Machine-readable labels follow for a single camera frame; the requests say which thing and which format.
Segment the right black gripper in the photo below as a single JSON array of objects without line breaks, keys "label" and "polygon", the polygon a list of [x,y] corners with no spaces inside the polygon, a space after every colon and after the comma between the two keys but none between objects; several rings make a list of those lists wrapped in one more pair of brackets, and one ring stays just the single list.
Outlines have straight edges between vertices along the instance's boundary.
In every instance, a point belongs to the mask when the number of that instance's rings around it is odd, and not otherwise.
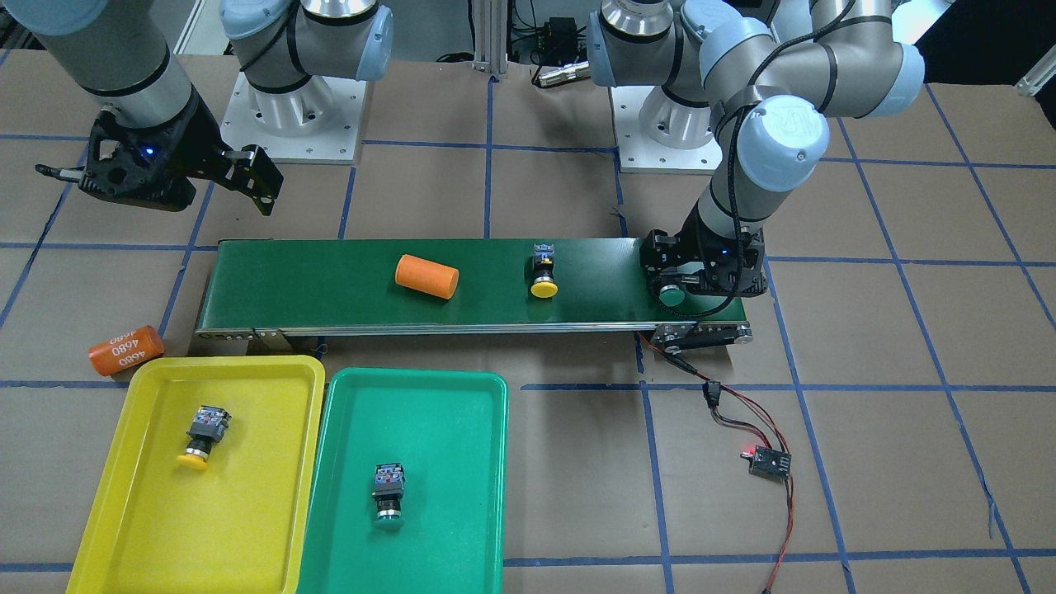
[{"label": "right black gripper", "polygon": [[166,123],[144,129],[120,125],[111,109],[94,120],[86,166],[36,164],[35,170],[106,202],[177,214],[195,199],[190,179],[203,179],[247,196],[271,217],[285,177],[264,147],[234,150],[223,142],[208,106],[193,91],[185,108]]}]

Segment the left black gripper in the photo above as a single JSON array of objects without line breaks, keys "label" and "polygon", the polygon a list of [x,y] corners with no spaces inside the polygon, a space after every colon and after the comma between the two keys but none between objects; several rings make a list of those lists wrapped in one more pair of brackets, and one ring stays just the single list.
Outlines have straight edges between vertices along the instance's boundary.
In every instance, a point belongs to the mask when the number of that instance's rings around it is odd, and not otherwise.
[{"label": "left black gripper", "polygon": [[713,233],[698,214],[690,214],[679,233],[654,229],[640,245],[646,285],[674,285],[687,295],[755,297],[766,293],[761,233],[738,239]]}]

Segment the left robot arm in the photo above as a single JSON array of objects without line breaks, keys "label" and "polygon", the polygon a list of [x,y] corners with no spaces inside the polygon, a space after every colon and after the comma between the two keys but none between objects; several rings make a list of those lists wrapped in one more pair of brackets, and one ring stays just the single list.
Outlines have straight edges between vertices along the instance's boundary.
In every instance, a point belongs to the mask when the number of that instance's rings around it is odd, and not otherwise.
[{"label": "left robot arm", "polygon": [[655,229],[639,252],[650,294],[734,299],[768,290],[763,225],[815,172],[831,116],[890,116],[914,103],[926,67],[893,36],[888,1],[810,1],[808,24],[724,1],[603,1],[586,30],[593,83],[650,86],[709,110],[723,157],[679,233]]}]

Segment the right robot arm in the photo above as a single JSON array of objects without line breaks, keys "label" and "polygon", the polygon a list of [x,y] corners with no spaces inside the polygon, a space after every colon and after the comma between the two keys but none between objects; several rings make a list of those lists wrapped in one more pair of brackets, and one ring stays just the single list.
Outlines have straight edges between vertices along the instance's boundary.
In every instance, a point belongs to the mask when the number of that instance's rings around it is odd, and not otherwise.
[{"label": "right robot arm", "polygon": [[384,77],[394,15],[377,1],[4,1],[99,105],[82,166],[37,172],[98,200],[177,214],[196,179],[272,214],[278,162],[348,163],[359,92]]}]

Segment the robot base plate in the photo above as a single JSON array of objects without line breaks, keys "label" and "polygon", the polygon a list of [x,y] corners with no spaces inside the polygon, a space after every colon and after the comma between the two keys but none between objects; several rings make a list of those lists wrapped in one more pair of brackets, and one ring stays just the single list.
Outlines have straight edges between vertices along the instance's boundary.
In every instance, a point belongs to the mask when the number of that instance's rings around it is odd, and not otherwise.
[{"label": "robot base plate", "polygon": [[622,172],[710,174],[724,164],[703,83],[612,87],[610,99]]},{"label": "robot base plate", "polygon": [[257,145],[276,164],[353,166],[370,83],[312,78],[286,94],[257,90],[241,73],[221,118],[224,142]]}]

